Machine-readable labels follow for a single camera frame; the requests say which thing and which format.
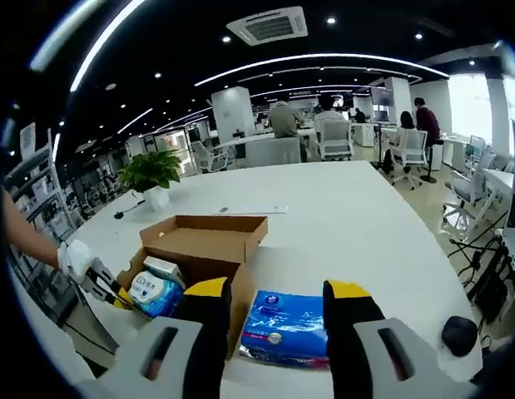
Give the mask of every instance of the open box lid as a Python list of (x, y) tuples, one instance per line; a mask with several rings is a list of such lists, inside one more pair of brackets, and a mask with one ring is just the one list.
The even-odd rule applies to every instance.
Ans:
[(181, 254), (242, 264), (268, 232), (264, 216), (174, 216), (141, 231), (157, 254)]

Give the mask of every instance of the white glove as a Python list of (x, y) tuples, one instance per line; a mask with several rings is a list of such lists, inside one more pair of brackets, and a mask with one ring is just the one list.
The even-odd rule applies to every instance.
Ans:
[(79, 239), (73, 240), (69, 245), (62, 243), (57, 250), (59, 269), (78, 284), (85, 280), (85, 273), (95, 258), (89, 247)]

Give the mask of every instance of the man in gray shirt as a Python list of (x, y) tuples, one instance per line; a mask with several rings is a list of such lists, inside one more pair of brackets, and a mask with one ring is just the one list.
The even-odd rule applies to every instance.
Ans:
[[(296, 121), (303, 124), (305, 122), (303, 116), (298, 110), (289, 106), (284, 101), (288, 99), (280, 98), (268, 112), (268, 118), (272, 129), (274, 129), (274, 136), (276, 139), (284, 137), (300, 137), (296, 126)], [(300, 156), (302, 162), (307, 162), (307, 150), (305, 145), (300, 141)]]

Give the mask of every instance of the blue package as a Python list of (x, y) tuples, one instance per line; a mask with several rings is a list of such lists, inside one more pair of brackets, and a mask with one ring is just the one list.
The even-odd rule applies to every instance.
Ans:
[(151, 318), (170, 317), (183, 298), (183, 288), (145, 271), (135, 276), (129, 294), (133, 303)]
[(324, 300), (259, 291), (240, 339), (240, 353), (285, 366), (326, 368)]

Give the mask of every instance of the black ceiling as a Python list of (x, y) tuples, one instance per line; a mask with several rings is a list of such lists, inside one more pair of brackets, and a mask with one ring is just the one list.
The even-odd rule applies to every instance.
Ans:
[[(484, 24), (470, 17), (469, 5), (473, 2), (467, 0), (263, 0), (255, 3), (146, 0), (109, 38), (78, 90), (69, 93), (92, 43), (127, 3), (106, 2), (67, 42), (44, 76), (40, 76), (37, 87), (44, 96), (37, 93), (37, 98), (41, 101), (44, 98), (44, 102), (38, 106), (47, 114), (44, 123), (54, 132), (62, 133), (58, 152), (61, 161), (70, 158), (74, 150), (89, 139), (102, 141), (113, 135), (105, 145), (115, 145), (115, 141), (126, 139), (129, 133), (147, 133), (152, 127), (165, 125), (169, 118), (175, 120), (188, 114), (188, 110), (206, 108), (210, 94), (225, 85), (240, 84), (247, 87), (250, 94), (255, 94), (298, 86), (368, 84), (388, 75), (360, 69), (314, 69), (237, 83), (262, 73), (350, 66), (400, 71), (425, 80), (440, 78), (431, 72), (388, 62), (329, 58), (275, 63), (194, 86), (209, 76), (248, 63), (324, 52), (373, 54), (419, 62), (442, 52), (495, 40)], [(241, 17), (290, 6), (303, 7), (309, 30), (307, 37), (251, 47), (225, 27)], [(337, 18), (334, 26), (325, 21), (331, 15)], [(414, 38), (417, 32), (423, 34), (423, 40)], [(231, 43), (221, 41), (224, 35), (231, 36)], [(443, 66), (435, 68), (444, 71)], [(162, 74), (159, 79), (154, 77), (157, 72)], [(111, 83), (115, 83), (116, 88), (106, 91), (105, 87)], [(123, 134), (116, 135), (149, 108), (153, 111)], [(61, 119), (65, 121), (63, 127), (58, 125)]]

